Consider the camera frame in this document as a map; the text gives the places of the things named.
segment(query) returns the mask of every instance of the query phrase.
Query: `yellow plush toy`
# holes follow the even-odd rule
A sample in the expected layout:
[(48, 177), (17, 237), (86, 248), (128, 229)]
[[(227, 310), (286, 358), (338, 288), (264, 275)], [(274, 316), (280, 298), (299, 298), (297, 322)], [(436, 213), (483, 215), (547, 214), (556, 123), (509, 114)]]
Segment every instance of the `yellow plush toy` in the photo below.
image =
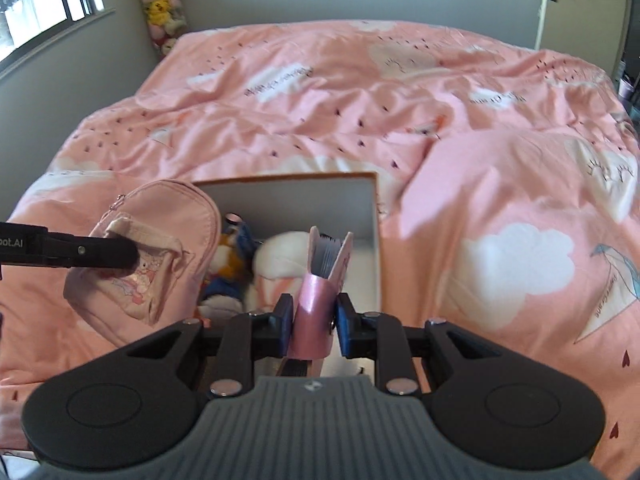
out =
[(169, 0), (156, 0), (149, 4), (146, 10), (146, 19), (151, 25), (162, 27), (171, 19), (171, 3)]

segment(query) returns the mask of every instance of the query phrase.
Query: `blanket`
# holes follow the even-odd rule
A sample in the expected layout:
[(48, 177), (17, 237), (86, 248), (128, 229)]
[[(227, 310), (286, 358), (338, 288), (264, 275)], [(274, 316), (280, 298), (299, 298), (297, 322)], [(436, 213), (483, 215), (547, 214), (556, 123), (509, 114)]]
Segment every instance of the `blanket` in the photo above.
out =
[[(86, 118), (11, 220), (86, 235), (143, 182), (375, 172), (383, 310), (443, 316), (602, 398), (594, 465), (640, 463), (639, 149), (600, 69), (460, 30), (320, 22), (181, 38)], [(64, 269), (0, 283), (0, 446), (39, 383), (113, 349)]]

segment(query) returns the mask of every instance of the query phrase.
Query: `pink duvet cover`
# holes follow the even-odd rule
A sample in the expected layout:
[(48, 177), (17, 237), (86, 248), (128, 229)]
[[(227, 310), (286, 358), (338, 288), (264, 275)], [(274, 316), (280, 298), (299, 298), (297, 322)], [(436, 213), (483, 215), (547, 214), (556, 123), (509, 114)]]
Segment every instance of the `pink duvet cover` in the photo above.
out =
[[(138, 93), (84, 120), (12, 220), (87, 234), (157, 178), (378, 175), (383, 309), (447, 317), (567, 372), (607, 411), (593, 463), (640, 464), (638, 146), (606, 74), (395, 22), (183, 37)], [(41, 381), (111, 349), (63, 269), (0, 283), (0, 446)]]

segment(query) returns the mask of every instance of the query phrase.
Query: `open box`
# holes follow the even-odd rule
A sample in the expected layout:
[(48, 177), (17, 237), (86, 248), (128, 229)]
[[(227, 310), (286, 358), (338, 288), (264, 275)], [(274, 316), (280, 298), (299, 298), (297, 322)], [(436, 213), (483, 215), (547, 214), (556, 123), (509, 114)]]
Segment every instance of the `open box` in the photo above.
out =
[[(343, 291), (358, 312), (380, 311), (380, 245), (374, 173), (300, 174), (196, 183), (218, 206), (245, 220), (257, 240), (317, 226), (335, 238), (354, 234)], [(344, 359), (337, 335), (324, 360), (323, 376), (364, 373), (373, 377), (370, 360)]]

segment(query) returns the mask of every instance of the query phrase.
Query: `door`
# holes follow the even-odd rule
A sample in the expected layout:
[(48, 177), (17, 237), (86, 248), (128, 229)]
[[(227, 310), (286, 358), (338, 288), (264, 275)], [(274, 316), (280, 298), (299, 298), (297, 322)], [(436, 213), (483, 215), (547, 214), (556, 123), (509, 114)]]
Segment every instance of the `door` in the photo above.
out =
[(630, 0), (544, 0), (538, 44), (612, 75), (626, 40)]

